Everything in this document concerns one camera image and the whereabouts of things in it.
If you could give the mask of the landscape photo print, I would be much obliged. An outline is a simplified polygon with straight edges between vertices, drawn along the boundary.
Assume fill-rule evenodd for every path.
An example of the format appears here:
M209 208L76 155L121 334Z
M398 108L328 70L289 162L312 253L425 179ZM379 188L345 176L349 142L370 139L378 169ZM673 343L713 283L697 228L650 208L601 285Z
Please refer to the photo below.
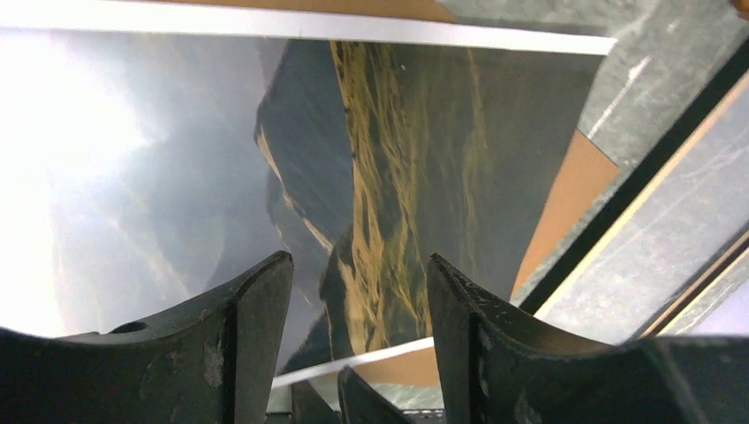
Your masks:
M276 251L270 373L435 386L426 268L509 298L615 40L145 1L1 4L1 326L146 317Z

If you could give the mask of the picture frame black and wood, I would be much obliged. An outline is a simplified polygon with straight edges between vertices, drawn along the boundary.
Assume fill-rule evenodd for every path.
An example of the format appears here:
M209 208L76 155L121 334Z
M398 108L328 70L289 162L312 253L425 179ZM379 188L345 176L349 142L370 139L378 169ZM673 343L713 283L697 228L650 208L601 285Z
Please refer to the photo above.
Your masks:
M748 46L519 302L606 344L739 333L748 318Z

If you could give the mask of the brown backing board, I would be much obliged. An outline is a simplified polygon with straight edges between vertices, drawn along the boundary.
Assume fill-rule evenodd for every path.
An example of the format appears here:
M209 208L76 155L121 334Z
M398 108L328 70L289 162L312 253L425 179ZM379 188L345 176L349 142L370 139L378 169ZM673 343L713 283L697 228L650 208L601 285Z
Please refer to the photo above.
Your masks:
M200 1L200 5L360 15L375 19L465 24L438 1ZM550 256L564 235L577 223L618 174L617 166L581 131L571 137L571 146L551 187L540 223L526 250L512 292L519 293L541 261ZM393 382L417 386L438 380L434 348L422 342L389 348L323 364L316 371L331 377L351 366L368 382Z

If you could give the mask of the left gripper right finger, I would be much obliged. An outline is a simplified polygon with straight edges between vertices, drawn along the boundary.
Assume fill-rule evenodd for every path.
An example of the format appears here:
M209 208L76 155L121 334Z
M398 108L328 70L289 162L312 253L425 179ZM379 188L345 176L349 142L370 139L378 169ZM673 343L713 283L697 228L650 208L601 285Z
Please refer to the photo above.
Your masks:
M450 423L745 423L744 337L609 345L527 314L439 255L427 267Z

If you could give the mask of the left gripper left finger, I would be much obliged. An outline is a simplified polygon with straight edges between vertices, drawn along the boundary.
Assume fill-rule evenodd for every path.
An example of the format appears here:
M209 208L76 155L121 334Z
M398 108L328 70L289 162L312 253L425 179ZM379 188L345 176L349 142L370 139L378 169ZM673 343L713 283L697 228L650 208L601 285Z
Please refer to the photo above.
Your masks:
M262 423L293 277L279 251L109 333L1 332L4 423Z

